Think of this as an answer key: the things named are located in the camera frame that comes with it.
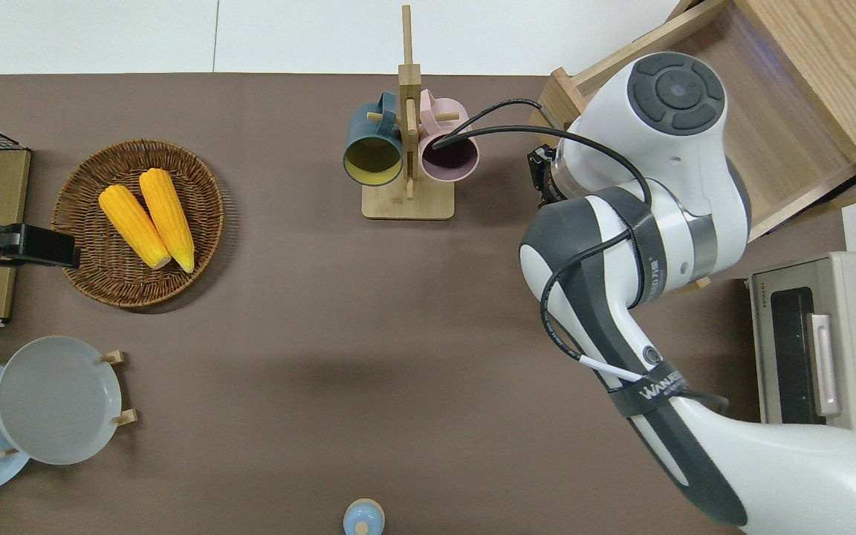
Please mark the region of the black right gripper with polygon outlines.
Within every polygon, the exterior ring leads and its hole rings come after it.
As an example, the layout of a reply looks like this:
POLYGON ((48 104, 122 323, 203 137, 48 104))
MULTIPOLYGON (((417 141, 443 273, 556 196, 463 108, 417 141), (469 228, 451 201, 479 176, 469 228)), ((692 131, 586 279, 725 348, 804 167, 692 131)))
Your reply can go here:
POLYGON ((560 140, 552 149, 550 146, 538 146, 527 154, 530 169, 547 169, 536 177, 536 191, 541 201, 538 209, 570 198, 566 186, 566 167, 562 162, 564 141, 560 140))

